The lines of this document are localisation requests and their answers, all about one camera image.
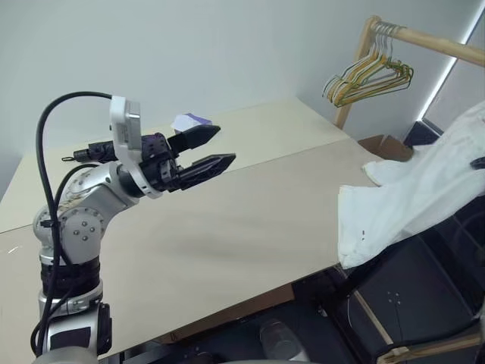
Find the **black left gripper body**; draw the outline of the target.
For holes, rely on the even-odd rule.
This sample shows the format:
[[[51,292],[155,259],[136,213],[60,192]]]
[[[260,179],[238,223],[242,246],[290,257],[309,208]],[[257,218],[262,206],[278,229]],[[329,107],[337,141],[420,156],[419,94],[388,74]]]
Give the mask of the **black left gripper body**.
[[[180,172],[183,170],[177,164],[177,152],[162,152],[149,156],[139,164],[149,185],[158,192],[174,192],[182,190]]]

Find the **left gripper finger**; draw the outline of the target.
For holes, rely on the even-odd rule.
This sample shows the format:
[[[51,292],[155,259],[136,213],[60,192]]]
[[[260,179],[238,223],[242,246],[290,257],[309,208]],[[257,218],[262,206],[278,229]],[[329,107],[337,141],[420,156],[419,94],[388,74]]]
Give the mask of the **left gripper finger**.
[[[209,155],[193,162],[188,168],[178,172],[177,189],[187,190],[217,177],[226,171],[235,159],[235,153],[227,153]]]
[[[220,130],[221,128],[216,125],[197,125],[183,132],[176,133],[169,137],[167,142],[173,153],[180,154],[188,149],[195,149],[206,144]]]

